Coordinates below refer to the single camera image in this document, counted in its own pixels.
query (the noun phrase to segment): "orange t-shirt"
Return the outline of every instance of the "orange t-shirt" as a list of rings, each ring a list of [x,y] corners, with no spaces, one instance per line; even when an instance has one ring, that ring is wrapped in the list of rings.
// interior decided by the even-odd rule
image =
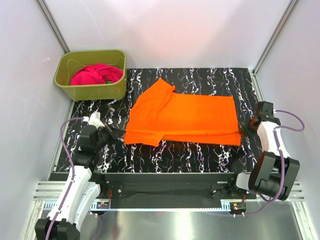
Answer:
[[[232,96],[174,93],[159,79],[139,96],[130,111],[125,144],[158,146],[162,140],[240,146]]]

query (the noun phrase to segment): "stainless steel surface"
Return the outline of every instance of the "stainless steel surface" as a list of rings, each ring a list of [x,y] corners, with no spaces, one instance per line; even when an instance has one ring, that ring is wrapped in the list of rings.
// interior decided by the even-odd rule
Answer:
[[[57,24],[56,24],[56,21],[54,19],[54,17],[52,16],[48,6],[47,6],[47,3],[45,0],[35,0],[35,2],[38,4],[41,12],[43,13],[47,23],[49,24],[56,40],[58,41],[58,43],[60,44],[60,47],[62,48],[63,52],[66,54],[68,52],[70,52],[69,48],[68,48],[68,45],[64,39],[64,37],[62,36]]]
[[[254,212],[264,203],[248,202]],[[48,211],[43,211],[45,218]],[[99,218],[88,215],[81,240],[91,240],[99,229]],[[302,240],[290,202],[276,202],[261,214],[233,218],[212,212],[110,211],[102,216],[102,231],[96,240]]]
[[[300,2],[300,0],[291,0],[288,4],[288,7],[286,8],[286,10],[284,11],[278,25],[276,26],[269,42],[267,43],[261,57],[259,58],[257,64],[255,65],[254,69],[253,69],[253,73],[256,75],[262,64],[264,63],[265,59],[267,58],[271,48],[273,47],[273,45],[275,44],[278,36],[280,35],[280,33],[282,32],[282,30],[284,29],[284,27],[286,26],[290,16],[292,15],[292,13],[294,12],[294,10],[296,9],[296,6],[298,5],[298,3]]]

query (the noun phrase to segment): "plastic laundry basket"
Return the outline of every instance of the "plastic laundry basket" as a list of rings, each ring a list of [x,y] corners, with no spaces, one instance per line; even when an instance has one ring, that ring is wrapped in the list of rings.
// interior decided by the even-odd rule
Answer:
[[[123,70],[115,83],[70,85],[71,77],[86,65],[108,64]],[[74,101],[122,99],[126,95],[126,55],[120,50],[73,51],[65,54],[57,67],[55,84]]]

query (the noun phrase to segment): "pink garment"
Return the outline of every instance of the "pink garment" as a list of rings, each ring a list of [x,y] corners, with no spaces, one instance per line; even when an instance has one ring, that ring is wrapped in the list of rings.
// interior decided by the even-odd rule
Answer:
[[[105,84],[106,81],[115,83],[119,81],[124,71],[110,65],[97,63],[88,65],[78,70],[71,78],[70,85],[95,85]]]

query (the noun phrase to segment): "marble-patterned mat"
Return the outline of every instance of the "marble-patterned mat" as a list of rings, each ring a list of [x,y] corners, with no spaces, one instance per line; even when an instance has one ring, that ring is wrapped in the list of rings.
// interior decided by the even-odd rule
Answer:
[[[180,94],[233,96],[239,125],[247,124],[256,109],[257,97],[246,68],[144,68],[127,70],[127,92],[122,100],[78,101],[71,116],[89,116],[99,110],[102,119],[124,129],[137,98],[158,78],[175,85],[175,92]],[[69,124],[65,142],[71,151],[76,147],[81,126],[81,121]],[[246,172],[252,170],[261,152],[257,136],[243,137],[240,147],[164,140],[158,147],[119,142],[101,151],[97,169],[103,173]],[[55,171],[69,171],[63,149]]]

